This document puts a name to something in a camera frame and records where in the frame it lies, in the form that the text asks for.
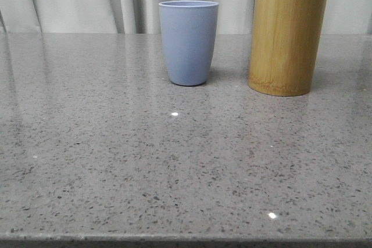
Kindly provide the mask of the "blue plastic cup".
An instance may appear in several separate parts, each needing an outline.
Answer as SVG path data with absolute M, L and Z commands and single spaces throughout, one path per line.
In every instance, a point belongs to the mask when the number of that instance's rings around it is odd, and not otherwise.
M 219 4 L 211 1 L 159 3 L 160 28 L 169 79 L 182 86 L 208 80 Z

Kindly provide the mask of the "bamboo cylinder holder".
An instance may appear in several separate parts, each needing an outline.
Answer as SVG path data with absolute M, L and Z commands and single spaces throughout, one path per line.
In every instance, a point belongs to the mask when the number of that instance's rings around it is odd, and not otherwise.
M 248 85 L 274 96 L 310 92 L 327 0 L 255 0 Z

